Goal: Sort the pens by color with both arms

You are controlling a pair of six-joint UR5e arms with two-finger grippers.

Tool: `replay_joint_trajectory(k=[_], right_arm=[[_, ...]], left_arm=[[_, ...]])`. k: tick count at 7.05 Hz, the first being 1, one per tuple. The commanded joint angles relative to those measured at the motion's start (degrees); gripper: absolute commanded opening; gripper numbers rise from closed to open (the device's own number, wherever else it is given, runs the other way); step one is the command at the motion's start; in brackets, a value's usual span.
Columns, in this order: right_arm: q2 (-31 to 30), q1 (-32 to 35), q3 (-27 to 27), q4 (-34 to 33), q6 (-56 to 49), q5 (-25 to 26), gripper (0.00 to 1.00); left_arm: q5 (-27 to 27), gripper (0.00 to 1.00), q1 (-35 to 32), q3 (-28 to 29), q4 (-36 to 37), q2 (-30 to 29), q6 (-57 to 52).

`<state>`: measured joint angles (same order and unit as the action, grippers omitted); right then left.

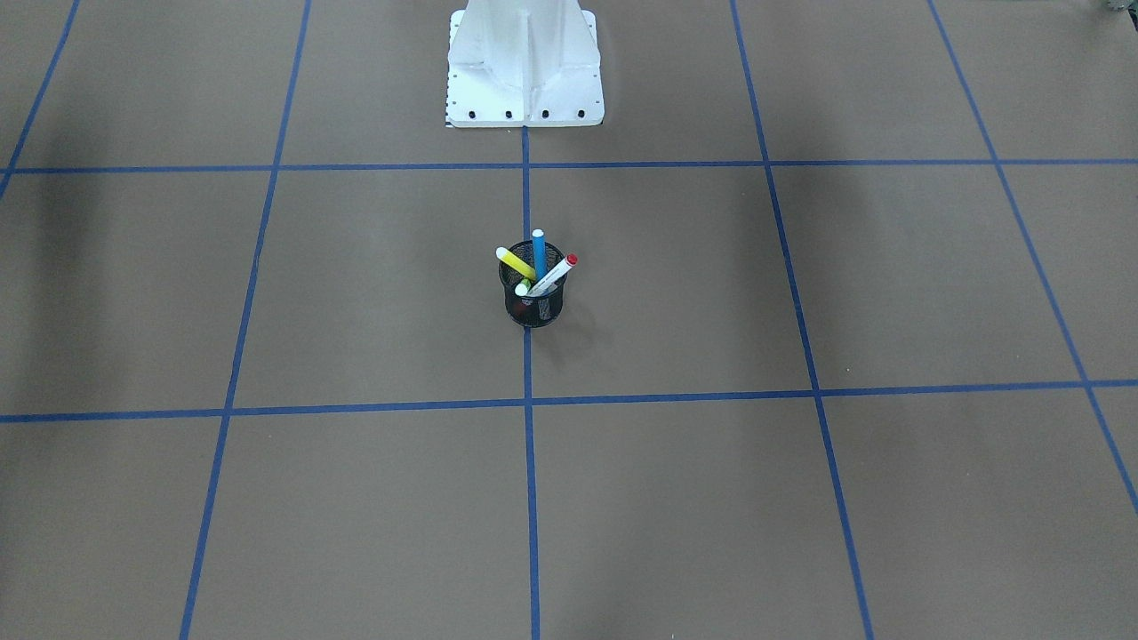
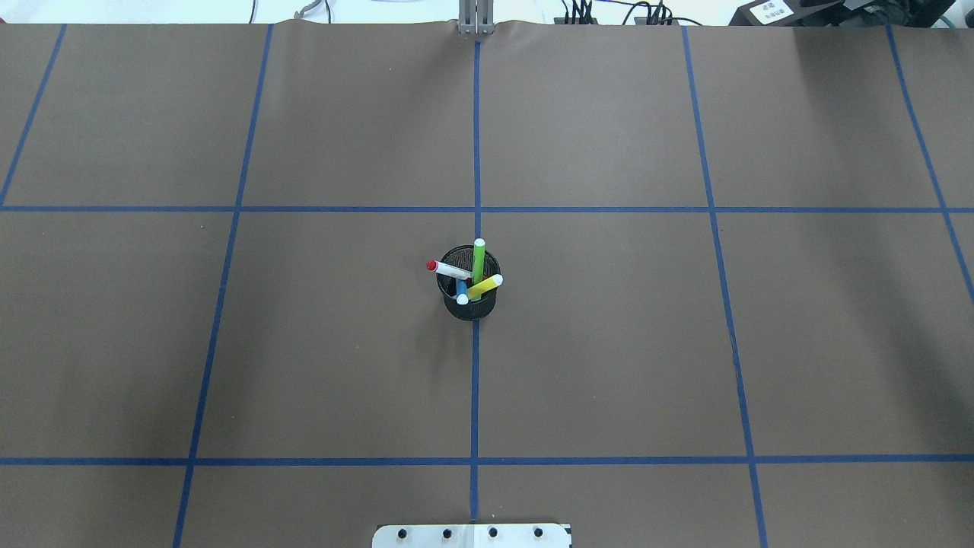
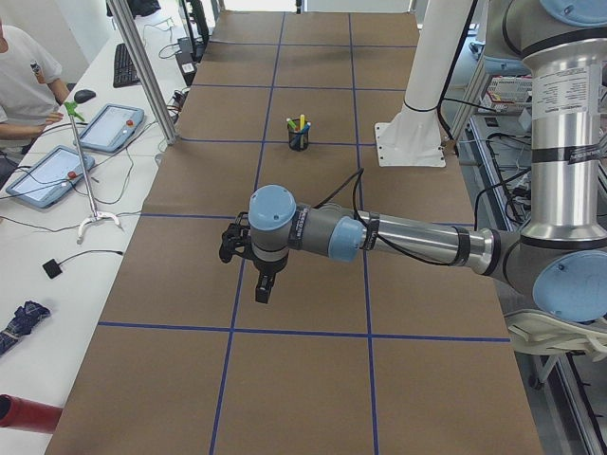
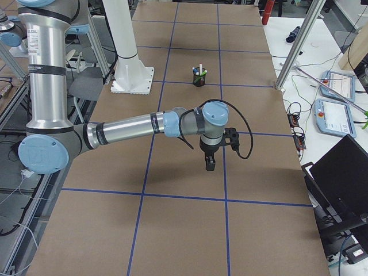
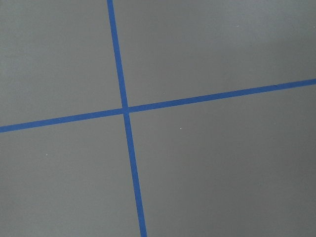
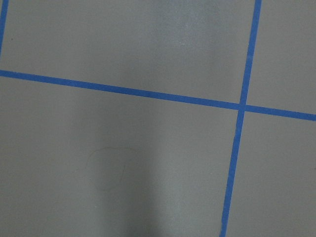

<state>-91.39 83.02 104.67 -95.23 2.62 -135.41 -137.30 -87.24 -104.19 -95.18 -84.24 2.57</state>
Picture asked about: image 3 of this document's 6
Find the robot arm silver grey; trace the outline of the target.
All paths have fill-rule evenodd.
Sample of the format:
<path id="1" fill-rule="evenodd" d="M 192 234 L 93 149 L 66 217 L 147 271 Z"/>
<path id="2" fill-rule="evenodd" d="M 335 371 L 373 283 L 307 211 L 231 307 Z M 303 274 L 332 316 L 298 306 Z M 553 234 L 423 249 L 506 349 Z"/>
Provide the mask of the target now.
<path id="1" fill-rule="evenodd" d="M 531 216 L 518 232 L 470 231 L 338 206 L 299 205 L 278 185 L 250 198 L 255 299 L 267 302 L 292 250 L 350 262 L 361 250 L 466 266 L 509 284 L 557 318 L 606 313 L 606 231 L 598 223 L 602 1 L 493 1 L 485 52 L 532 75 Z"/>

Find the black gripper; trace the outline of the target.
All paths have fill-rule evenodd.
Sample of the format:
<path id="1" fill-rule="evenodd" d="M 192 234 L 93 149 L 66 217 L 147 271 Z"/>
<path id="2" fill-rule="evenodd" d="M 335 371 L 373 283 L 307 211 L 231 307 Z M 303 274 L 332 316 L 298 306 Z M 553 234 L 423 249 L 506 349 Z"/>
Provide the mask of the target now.
<path id="1" fill-rule="evenodd" d="M 284 256 L 277 261 L 265 261 L 257 258 L 253 263 L 259 271 L 255 286 L 255 300 L 259 303 L 268 303 L 276 275 L 286 267 L 287 257 Z"/>

